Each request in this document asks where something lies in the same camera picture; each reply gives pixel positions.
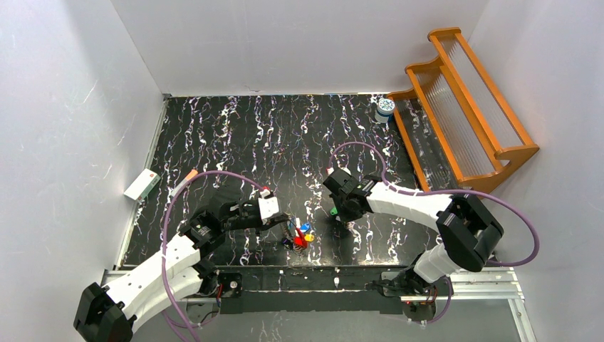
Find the keyring with coloured tags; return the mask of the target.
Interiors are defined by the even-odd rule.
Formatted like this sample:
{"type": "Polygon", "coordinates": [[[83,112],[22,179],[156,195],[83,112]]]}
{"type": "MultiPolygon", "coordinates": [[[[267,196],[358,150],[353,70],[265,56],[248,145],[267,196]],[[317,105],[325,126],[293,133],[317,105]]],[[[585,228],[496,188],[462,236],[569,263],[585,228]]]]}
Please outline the keyring with coloured tags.
{"type": "Polygon", "coordinates": [[[280,223],[279,227],[282,233],[281,244],[286,250],[297,255],[305,254],[310,244],[316,240],[310,233],[310,224],[301,224],[297,218],[280,223]]]}

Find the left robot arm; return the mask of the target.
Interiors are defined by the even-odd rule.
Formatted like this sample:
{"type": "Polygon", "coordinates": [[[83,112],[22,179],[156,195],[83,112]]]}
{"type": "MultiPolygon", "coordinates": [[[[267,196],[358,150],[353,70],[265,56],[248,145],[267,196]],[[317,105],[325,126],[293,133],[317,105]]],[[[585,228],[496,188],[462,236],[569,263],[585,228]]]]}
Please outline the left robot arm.
{"type": "Polygon", "coordinates": [[[260,233],[287,224],[276,197],[245,202],[211,201],[156,254],[121,277],[83,290],[74,329],[85,341],[130,341],[144,323],[178,300],[220,287],[217,267],[208,256],[227,233],[254,229],[260,233]]]}

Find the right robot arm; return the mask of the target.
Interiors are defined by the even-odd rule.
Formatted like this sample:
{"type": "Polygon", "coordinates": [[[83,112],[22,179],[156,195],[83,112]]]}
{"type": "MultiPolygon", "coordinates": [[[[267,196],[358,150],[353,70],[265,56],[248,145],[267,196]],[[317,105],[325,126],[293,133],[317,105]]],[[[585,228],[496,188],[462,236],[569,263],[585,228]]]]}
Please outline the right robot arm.
{"type": "Polygon", "coordinates": [[[504,235],[475,195],[427,195],[395,189],[375,176],[358,180],[336,169],[323,181],[343,222],[366,213],[390,214],[428,227],[441,244],[422,252],[403,275],[404,284],[427,286],[461,269],[480,272],[504,235]]]}

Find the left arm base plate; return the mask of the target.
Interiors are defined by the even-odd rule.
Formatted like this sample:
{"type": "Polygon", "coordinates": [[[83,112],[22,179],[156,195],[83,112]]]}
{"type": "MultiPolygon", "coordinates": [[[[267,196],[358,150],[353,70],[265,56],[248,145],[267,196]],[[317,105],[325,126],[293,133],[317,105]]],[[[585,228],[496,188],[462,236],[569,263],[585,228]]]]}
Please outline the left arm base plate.
{"type": "Polygon", "coordinates": [[[243,276],[235,272],[212,273],[203,278],[199,290],[201,296],[223,298],[239,298],[242,293],[243,276]]]}

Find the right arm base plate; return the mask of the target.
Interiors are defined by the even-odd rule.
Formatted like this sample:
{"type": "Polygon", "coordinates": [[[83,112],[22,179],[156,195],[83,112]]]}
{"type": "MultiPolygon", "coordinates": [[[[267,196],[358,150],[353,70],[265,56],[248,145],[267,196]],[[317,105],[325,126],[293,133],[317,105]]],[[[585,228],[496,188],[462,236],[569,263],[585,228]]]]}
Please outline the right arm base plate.
{"type": "Polygon", "coordinates": [[[454,294],[449,278],[442,277],[432,283],[406,271],[384,271],[377,280],[365,285],[367,290],[376,290],[385,297],[414,296],[418,301],[435,301],[454,294]]]}

